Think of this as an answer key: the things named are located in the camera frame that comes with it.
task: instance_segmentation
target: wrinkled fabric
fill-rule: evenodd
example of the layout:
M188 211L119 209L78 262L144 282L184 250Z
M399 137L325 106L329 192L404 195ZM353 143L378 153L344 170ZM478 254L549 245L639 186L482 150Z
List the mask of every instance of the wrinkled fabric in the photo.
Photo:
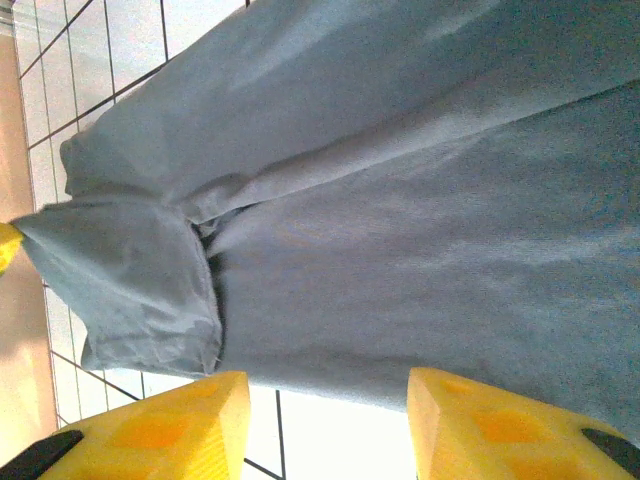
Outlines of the wrinkled fabric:
M639 14L261 0L65 142L73 201L17 226L85 364L390 408L434 366L638 439Z

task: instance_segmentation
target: garment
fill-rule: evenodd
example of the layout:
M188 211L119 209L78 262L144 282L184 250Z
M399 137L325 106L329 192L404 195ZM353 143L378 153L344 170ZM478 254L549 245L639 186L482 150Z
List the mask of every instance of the garment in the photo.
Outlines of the garment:
M85 365L390 408L434 366L638 439L638 14L261 0L63 144L73 200L16 225Z

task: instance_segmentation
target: white tile floor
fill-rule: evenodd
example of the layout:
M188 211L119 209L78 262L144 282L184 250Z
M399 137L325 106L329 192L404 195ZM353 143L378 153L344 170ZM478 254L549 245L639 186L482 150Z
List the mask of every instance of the white tile floor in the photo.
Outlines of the white tile floor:
M69 199L60 145L245 0L17 0L36 208ZM86 330L45 288L61 426L177 388L187 379L80 368ZM251 387L244 480L415 478L405 415Z

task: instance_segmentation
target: yellow object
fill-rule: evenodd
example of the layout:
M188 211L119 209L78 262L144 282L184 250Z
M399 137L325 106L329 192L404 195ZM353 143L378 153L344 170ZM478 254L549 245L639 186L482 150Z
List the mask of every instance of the yellow object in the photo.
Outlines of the yellow object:
M239 480L249 415L247 375L215 375L63 428L85 438L40 479Z
M414 368L408 413L420 480L632 480L581 432L597 420L440 370Z
M13 225L0 223L0 274L4 273L20 249L22 233Z

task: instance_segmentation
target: beige wall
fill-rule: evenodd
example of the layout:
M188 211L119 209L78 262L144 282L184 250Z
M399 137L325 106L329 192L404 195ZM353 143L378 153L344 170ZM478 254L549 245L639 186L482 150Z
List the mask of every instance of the beige wall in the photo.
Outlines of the beige wall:
M0 35L0 222L33 211L13 38ZM56 428L44 294L24 252L0 278L0 465Z

